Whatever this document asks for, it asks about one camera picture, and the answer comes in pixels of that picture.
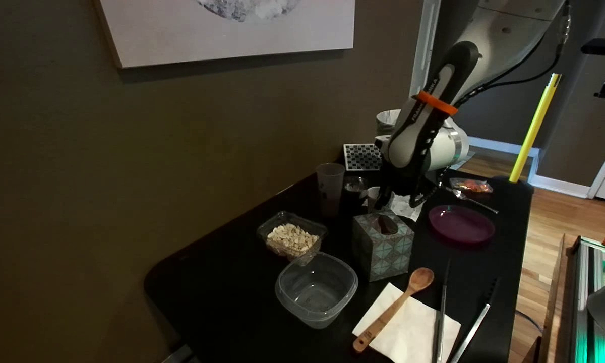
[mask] purple plate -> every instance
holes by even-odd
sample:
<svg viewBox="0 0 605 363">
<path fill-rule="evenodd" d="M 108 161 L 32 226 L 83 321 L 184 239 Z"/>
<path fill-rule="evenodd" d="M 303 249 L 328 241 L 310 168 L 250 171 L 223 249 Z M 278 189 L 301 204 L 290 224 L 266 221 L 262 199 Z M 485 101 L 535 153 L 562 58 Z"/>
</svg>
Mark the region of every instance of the purple plate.
<svg viewBox="0 0 605 363">
<path fill-rule="evenodd" d="M 440 236 L 458 245 L 482 245 L 497 234 L 497 226 L 485 213 L 464 205 L 435 205 L 428 221 Z"/>
</svg>

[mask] dark green wall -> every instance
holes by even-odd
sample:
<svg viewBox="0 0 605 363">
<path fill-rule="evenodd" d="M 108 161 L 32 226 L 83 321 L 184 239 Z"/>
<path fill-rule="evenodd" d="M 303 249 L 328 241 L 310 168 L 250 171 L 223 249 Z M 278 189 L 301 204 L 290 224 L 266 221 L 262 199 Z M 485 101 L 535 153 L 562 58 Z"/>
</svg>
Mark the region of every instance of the dark green wall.
<svg viewBox="0 0 605 363">
<path fill-rule="evenodd" d="M 146 273 L 371 142 L 418 17 L 357 0 L 347 53 L 120 72 L 93 2 L 0 0 L 0 362 L 160 362 Z"/>
</svg>

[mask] wooden floor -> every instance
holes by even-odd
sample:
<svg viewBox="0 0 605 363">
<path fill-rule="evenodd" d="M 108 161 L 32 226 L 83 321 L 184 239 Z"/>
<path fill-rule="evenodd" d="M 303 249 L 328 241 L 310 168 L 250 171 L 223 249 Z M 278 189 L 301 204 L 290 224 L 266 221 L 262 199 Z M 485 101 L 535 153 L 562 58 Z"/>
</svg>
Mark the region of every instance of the wooden floor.
<svg viewBox="0 0 605 363">
<path fill-rule="evenodd" d="M 508 178 L 513 163 L 515 155 L 476 151 L 474 158 L 461 170 L 485 178 Z M 562 236 L 567 236 L 567 243 L 572 243 L 577 236 L 604 241 L 605 202 L 572 198 L 548 189 L 535 189 L 525 247 L 519 310 L 532 316 L 540 327 L 545 324 L 545 312 L 552 285 L 552 270 Z M 517 314 L 511 363 L 522 362 L 537 338 L 539 329 L 525 316 Z M 552 349 L 554 346 L 548 349 L 548 362 L 554 362 Z"/>
</svg>

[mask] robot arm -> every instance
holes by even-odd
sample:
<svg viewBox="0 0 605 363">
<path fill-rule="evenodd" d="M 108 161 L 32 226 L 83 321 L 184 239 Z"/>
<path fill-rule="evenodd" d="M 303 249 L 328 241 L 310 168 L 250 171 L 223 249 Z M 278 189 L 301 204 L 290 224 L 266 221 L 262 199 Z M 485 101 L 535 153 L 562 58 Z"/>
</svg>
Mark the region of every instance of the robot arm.
<svg viewBox="0 0 605 363">
<path fill-rule="evenodd" d="M 468 28 L 446 53 L 420 101 L 412 97 L 400 113 L 394 136 L 384 144 L 384 173 L 390 188 L 410 204 L 424 199 L 425 171 L 446 166 L 434 163 L 434 146 L 447 108 L 458 106 L 478 87 L 520 64 L 542 40 L 548 25 L 564 0 L 481 0 Z"/>
</svg>

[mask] framed picture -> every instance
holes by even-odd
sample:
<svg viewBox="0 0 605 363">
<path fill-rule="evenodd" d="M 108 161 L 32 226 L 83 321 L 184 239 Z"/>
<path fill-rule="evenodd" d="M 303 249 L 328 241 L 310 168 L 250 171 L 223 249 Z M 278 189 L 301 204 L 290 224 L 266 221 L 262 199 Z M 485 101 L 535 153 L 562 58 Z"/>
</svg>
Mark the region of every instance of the framed picture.
<svg viewBox="0 0 605 363">
<path fill-rule="evenodd" d="M 356 0 L 99 0 L 124 69 L 353 49 Z"/>
</svg>

